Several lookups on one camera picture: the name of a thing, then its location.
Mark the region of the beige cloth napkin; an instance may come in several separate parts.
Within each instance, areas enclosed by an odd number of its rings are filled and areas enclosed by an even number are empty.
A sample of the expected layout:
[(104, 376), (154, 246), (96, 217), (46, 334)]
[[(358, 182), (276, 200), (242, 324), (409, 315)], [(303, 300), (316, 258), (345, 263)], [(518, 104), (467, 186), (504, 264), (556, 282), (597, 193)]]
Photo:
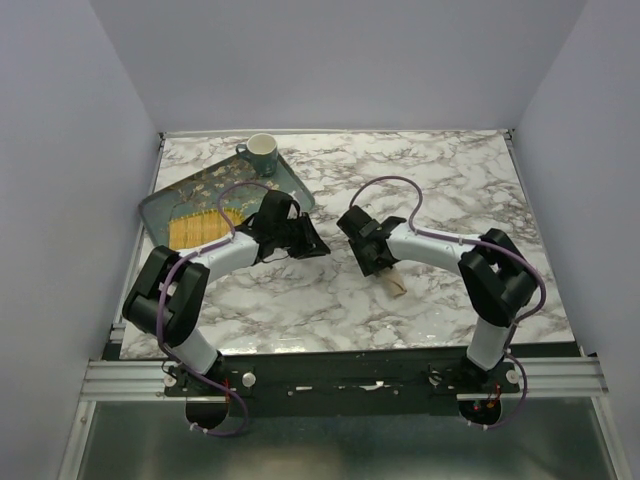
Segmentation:
[(383, 269), (377, 273), (377, 277), (390, 298), (398, 298), (407, 293), (403, 278), (395, 268)]

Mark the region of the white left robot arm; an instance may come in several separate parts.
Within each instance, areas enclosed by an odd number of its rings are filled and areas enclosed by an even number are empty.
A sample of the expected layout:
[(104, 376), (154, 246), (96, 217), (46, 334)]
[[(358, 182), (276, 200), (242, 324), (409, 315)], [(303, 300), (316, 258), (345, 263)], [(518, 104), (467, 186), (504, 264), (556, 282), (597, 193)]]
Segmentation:
[(299, 203), (269, 190), (258, 211), (223, 238), (182, 251), (154, 248), (124, 301), (122, 316), (189, 367), (187, 382), (197, 393), (212, 394), (221, 385), (216, 365), (221, 354), (197, 327), (205, 290), (222, 276), (264, 262), (277, 249), (298, 260), (330, 253)]

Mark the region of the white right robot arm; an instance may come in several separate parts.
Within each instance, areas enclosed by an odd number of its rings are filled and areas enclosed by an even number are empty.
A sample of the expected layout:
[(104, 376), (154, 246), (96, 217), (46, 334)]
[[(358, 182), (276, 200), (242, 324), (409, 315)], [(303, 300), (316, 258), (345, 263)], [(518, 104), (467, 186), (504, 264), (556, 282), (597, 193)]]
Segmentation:
[(521, 310), (535, 292), (546, 299), (543, 280), (508, 235), (495, 228), (479, 236), (420, 230), (396, 216), (379, 222), (356, 205), (340, 217), (337, 226), (347, 236), (365, 276), (400, 261), (460, 275), (478, 316), (460, 379), (474, 392), (493, 384), (495, 367), (504, 358), (516, 322), (524, 317)]

